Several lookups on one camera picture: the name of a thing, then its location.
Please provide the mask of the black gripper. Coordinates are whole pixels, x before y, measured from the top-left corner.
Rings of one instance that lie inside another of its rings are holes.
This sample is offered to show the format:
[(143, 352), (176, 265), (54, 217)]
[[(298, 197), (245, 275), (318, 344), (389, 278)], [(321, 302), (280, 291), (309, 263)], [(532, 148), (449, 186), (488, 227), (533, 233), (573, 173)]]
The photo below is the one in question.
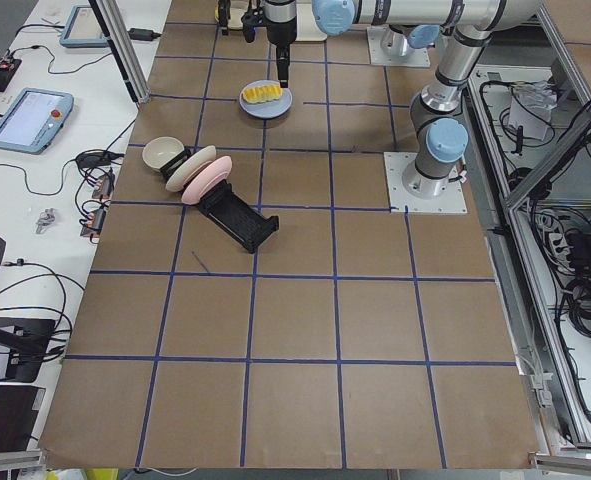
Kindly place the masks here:
[(247, 43), (252, 43), (255, 40), (257, 29), (266, 29), (269, 42), (276, 46), (276, 68), (279, 84), (282, 84), (284, 89), (288, 88), (290, 45), (296, 40), (296, 1), (249, 1), (241, 21), (242, 32)]

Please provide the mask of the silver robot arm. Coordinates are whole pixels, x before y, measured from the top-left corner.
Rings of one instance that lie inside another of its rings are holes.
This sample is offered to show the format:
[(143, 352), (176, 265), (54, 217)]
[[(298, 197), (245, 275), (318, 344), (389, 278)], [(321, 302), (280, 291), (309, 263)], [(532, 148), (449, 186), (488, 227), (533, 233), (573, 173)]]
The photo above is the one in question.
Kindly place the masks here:
[(492, 34), (528, 20), (539, 7), (537, 1), (507, 0), (313, 2), (314, 21), (329, 36), (338, 36), (354, 24), (430, 26), (451, 32), (433, 82), (411, 102), (419, 151), (402, 174), (408, 193), (431, 200), (444, 192), (469, 140), (466, 128), (453, 117), (462, 89)]

